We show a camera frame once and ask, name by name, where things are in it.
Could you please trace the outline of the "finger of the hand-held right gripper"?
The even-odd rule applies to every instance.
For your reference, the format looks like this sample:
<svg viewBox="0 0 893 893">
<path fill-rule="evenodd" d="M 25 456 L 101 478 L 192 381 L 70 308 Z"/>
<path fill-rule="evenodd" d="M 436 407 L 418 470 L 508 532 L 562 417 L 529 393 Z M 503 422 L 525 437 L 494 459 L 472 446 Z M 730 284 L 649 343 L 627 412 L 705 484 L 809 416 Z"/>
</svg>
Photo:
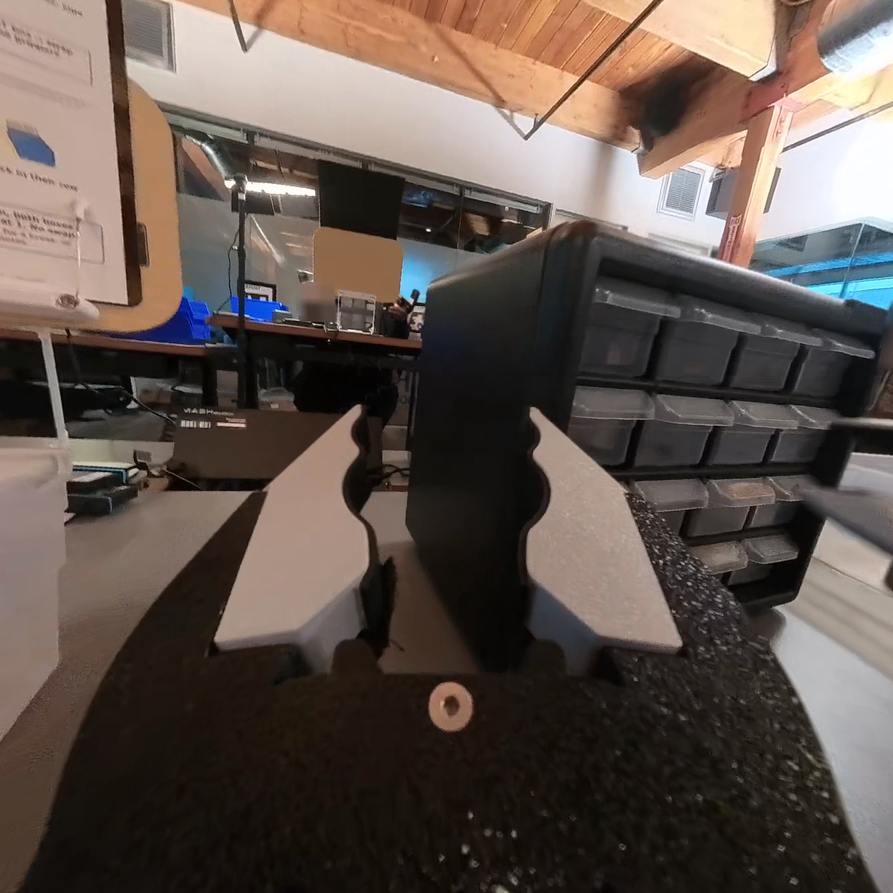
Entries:
<svg viewBox="0 0 893 893">
<path fill-rule="evenodd" d="M 841 417 L 825 432 L 813 461 L 813 476 L 825 486 L 891 486 L 892 420 Z"/>
<path fill-rule="evenodd" d="M 801 500 L 813 515 L 892 555 L 892 501 L 878 491 L 821 485 L 802 486 Z"/>
</svg>

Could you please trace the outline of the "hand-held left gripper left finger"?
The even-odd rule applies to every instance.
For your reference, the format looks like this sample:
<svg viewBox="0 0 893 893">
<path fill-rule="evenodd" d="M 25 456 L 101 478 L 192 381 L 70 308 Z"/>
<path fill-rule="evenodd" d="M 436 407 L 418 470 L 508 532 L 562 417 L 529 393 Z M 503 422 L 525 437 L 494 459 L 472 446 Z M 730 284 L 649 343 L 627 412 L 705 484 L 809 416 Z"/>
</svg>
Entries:
<svg viewBox="0 0 893 893">
<path fill-rule="evenodd" d="M 381 559 L 363 508 L 372 493 L 365 409 L 341 415 L 264 489 L 213 644 L 220 653 L 285 646 L 312 672 L 343 642 L 381 657 L 396 568 Z"/>
</svg>

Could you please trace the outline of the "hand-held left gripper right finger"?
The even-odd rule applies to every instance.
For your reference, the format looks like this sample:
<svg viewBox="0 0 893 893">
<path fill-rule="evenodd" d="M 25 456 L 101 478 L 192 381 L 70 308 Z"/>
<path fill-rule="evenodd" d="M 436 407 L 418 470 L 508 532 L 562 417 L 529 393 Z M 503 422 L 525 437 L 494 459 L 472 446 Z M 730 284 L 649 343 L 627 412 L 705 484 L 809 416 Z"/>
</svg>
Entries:
<svg viewBox="0 0 893 893">
<path fill-rule="evenodd" d="M 680 653 L 626 491 L 541 410 L 530 408 L 530 421 L 530 460 L 545 486 L 521 538 L 530 633 L 559 646 L 570 673 L 589 673 L 605 648 Z"/>
</svg>

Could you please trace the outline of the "rows of clear cabinet drawers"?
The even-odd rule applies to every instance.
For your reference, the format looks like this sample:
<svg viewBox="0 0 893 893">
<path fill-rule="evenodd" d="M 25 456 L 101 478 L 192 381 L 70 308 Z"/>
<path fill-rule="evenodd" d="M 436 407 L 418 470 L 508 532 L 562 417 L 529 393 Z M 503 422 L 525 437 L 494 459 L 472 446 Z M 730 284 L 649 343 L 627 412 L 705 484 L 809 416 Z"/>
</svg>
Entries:
<svg viewBox="0 0 893 893">
<path fill-rule="evenodd" d="M 572 440 L 648 501 L 746 606 L 791 601 L 820 532 L 801 500 L 832 421 L 861 415 L 871 336 L 605 277 Z"/>
</svg>

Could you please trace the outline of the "black drawer cabinet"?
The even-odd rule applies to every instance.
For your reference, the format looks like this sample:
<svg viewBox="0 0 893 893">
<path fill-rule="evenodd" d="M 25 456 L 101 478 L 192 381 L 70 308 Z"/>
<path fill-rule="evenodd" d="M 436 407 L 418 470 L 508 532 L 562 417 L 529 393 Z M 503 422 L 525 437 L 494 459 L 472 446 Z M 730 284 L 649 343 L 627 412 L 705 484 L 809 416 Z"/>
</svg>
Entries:
<svg viewBox="0 0 893 893">
<path fill-rule="evenodd" d="M 788 320 L 871 336 L 876 374 L 861 415 L 891 341 L 891 318 L 880 307 L 590 221 L 549 229 L 432 283 L 407 527 L 450 619 L 487 671 L 514 669 L 532 637 L 521 538 L 545 486 L 530 460 L 530 408 L 573 441 L 568 423 L 582 341 L 605 277 L 670 291 L 693 287 L 695 296 L 739 309 L 781 310 Z"/>
</svg>

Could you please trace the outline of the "brown MASH cardboard box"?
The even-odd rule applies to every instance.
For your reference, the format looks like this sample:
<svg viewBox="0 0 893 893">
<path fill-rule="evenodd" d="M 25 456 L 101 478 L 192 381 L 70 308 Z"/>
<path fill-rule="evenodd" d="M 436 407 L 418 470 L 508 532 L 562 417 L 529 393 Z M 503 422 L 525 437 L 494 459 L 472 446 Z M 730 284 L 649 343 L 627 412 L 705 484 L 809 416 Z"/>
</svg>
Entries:
<svg viewBox="0 0 893 893">
<path fill-rule="evenodd" d="M 203 491 L 263 489 L 318 441 L 340 413 L 186 409 L 178 418 L 168 474 Z"/>
</svg>

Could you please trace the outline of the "wooden desk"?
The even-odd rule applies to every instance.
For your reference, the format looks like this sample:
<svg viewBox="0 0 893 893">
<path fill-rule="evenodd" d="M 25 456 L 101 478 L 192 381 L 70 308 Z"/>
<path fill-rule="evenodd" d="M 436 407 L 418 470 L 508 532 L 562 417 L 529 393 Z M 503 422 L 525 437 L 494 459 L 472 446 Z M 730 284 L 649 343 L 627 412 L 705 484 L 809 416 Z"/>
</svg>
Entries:
<svg viewBox="0 0 893 893">
<path fill-rule="evenodd" d="M 216 314 L 207 317 L 210 327 L 220 328 L 236 337 L 243 330 L 247 340 L 259 350 L 261 345 L 272 344 L 308 347 L 354 348 L 364 352 L 395 353 L 415 357 L 420 354 L 422 343 L 412 339 L 394 339 L 375 334 L 365 334 L 341 329 L 319 329 L 287 322 L 247 320 L 240 325 L 232 314 Z"/>
<path fill-rule="evenodd" d="M 73 334 L 69 338 L 63 332 L 51 332 L 50 338 L 54 345 L 62 346 L 71 343 L 74 347 L 115 351 L 119 353 L 156 353 L 182 356 L 191 359 L 203 358 L 207 353 L 205 345 L 118 339 L 89 333 Z"/>
</svg>

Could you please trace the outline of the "clear acrylic stand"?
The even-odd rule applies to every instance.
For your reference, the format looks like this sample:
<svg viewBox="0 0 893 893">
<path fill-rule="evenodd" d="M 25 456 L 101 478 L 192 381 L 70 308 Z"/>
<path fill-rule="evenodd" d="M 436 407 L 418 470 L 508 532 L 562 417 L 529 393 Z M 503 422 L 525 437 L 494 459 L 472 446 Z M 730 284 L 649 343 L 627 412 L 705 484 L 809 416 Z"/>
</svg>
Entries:
<svg viewBox="0 0 893 893">
<path fill-rule="evenodd" d="M 380 334 L 382 303 L 373 295 L 340 289 L 336 296 L 336 326 L 361 334 Z"/>
</svg>

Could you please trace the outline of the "stack of blue bins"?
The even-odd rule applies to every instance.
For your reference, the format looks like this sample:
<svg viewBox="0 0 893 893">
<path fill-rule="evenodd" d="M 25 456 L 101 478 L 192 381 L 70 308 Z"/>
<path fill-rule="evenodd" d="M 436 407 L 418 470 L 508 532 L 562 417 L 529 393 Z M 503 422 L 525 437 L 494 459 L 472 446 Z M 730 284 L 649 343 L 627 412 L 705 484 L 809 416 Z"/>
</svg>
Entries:
<svg viewBox="0 0 893 893">
<path fill-rule="evenodd" d="M 211 316 L 205 302 L 196 301 L 190 288 L 183 291 L 173 317 L 152 329 L 132 333 L 116 333 L 115 338 L 173 345 L 201 346 L 213 339 L 207 319 Z"/>
</svg>

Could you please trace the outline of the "black tripod stand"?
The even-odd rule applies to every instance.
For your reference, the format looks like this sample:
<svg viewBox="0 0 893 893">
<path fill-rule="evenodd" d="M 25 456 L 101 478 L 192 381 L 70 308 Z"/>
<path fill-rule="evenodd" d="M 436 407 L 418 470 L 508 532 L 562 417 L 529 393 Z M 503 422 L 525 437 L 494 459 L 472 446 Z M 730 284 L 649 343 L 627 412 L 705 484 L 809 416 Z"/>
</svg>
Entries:
<svg viewBox="0 0 893 893">
<path fill-rule="evenodd" d="M 246 175 L 242 173 L 234 174 L 230 193 L 231 202 L 236 207 L 236 213 L 239 218 L 237 231 L 237 404 L 240 409 L 254 410 L 259 407 L 259 398 L 256 367 L 247 333 L 246 317 L 248 217 L 250 208 L 260 209 L 262 213 L 273 213 L 273 204 L 269 198 L 250 199 L 248 197 L 248 180 Z"/>
</svg>

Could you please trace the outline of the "wooden rounded board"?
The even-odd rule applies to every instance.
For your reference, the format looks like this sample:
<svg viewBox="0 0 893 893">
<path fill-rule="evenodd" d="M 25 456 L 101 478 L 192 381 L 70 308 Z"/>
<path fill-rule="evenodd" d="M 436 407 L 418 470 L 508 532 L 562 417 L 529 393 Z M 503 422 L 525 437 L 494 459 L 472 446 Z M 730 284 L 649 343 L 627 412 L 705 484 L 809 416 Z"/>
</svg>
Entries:
<svg viewBox="0 0 893 893">
<path fill-rule="evenodd" d="M 390 304 L 400 296 L 404 252 L 396 240 L 319 227 L 313 233 L 313 280 Z"/>
<path fill-rule="evenodd" d="M 127 75 L 121 2 L 105 6 L 128 302 L 100 304 L 97 329 L 130 334 L 161 326 L 180 306 L 176 162 L 169 122 Z"/>
</svg>

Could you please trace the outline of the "clear sheet holder stand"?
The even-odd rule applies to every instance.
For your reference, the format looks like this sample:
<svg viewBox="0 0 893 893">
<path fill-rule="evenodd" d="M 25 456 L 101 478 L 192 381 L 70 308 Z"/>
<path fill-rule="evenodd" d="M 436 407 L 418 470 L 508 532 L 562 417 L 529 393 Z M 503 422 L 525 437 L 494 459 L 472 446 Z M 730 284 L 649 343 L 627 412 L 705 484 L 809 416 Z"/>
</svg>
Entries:
<svg viewBox="0 0 893 893">
<path fill-rule="evenodd" d="M 26 284 L 2 282 L 1 317 L 4 324 L 19 326 L 38 335 L 50 397 L 55 439 L 67 447 L 69 433 L 64 421 L 61 388 L 53 354 L 51 330 L 86 327 L 99 321 L 99 310 L 71 292 L 56 292 Z"/>
</svg>

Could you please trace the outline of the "black screen panel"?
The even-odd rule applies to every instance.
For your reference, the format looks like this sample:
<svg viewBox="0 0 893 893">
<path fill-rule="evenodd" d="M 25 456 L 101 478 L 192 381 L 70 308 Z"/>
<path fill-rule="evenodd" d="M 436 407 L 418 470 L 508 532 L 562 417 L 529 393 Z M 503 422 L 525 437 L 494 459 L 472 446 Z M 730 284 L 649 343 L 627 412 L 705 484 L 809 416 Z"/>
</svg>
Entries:
<svg viewBox="0 0 893 893">
<path fill-rule="evenodd" d="M 317 162 L 320 227 L 396 240 L 406 180 L 338 162 Z"/>
</svg>

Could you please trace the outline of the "white instruction sheet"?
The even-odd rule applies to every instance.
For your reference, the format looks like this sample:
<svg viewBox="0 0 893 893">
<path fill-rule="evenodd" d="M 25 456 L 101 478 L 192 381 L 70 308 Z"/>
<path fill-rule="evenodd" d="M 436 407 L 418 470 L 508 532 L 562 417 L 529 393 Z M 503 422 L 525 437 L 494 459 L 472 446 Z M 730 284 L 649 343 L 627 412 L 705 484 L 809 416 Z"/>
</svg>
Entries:
<svg viewBox="0 0 893 893">
<path fill-rule="evenodd" d="M 142 299 L 121 2 L 1 3 L 2 301 Z"/>
</svg>

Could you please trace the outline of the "wooden post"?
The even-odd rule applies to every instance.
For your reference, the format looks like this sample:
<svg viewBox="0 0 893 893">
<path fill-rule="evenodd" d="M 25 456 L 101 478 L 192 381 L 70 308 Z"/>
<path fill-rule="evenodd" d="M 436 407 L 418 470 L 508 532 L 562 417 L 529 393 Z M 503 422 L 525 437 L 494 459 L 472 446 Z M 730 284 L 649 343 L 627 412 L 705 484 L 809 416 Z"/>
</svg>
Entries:
<svg viewBox="0 0 893 893">
<path fill-rule="evenodd" d="M 748 267 L 793 112 L 781 104 L 753 117 L 720 242 L 719 259 Z"/>
</svg>

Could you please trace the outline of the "white wall vent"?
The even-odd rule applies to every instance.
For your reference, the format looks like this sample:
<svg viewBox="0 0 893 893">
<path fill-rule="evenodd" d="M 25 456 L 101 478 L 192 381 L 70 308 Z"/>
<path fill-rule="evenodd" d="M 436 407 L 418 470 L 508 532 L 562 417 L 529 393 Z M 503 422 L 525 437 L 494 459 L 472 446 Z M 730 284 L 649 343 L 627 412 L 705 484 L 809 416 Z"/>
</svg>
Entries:
<svg viewBox="0 0 893 893">
<path fill-rule="evenodd" d="M 657 212 L 682 220 L 694 220 L 698 214 L 701 192 L 708 170 L 687 165 L 662 178 Z"/>
<path fill-rule="evenodd" d="M 122 1 L 128 59 L 176 72 L 173 7 L 164 1 Z"/>
</svg>

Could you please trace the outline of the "silver air duct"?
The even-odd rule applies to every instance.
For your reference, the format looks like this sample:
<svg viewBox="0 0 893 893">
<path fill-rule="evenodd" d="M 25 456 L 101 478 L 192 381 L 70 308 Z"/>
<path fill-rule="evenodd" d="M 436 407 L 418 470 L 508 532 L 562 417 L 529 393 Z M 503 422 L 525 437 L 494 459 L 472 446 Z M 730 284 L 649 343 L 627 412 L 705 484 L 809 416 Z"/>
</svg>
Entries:
<svg viewBox="0 0 893 893">
<path fill-rule="evenodd" d="M 870 74 L 892 62 L 892 2 L 856 2 L 822 25 L 817 49 L 831 73 Z"/>
</svg>

